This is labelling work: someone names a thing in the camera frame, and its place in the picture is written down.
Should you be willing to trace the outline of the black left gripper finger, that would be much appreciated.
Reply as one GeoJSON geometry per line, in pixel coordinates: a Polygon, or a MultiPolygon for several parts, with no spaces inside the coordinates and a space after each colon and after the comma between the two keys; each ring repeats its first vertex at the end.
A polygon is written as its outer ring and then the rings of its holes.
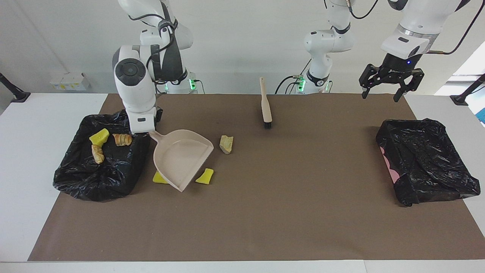
{"type": "Polygon", "coordinates": [[[359,77],[359,85],[361,86],[362,98],[365,100],[370,93],[371,88],[380,85],[382,82],[381,73],[382,67],[376,67],[373,64],[367,64],[361,76],[359,77]]]}
{"type": "Polygon", "coordinates": [[[424,72],[422,69],[414,69],[411,71],[411,80],[408,83],[405,83],[404,80],[399,81],[399,89],[393,96],[394,102],[398,102],[403,95],[407,92],[414,92],[419,87],[422,79],[424,78],[424,72]]]}

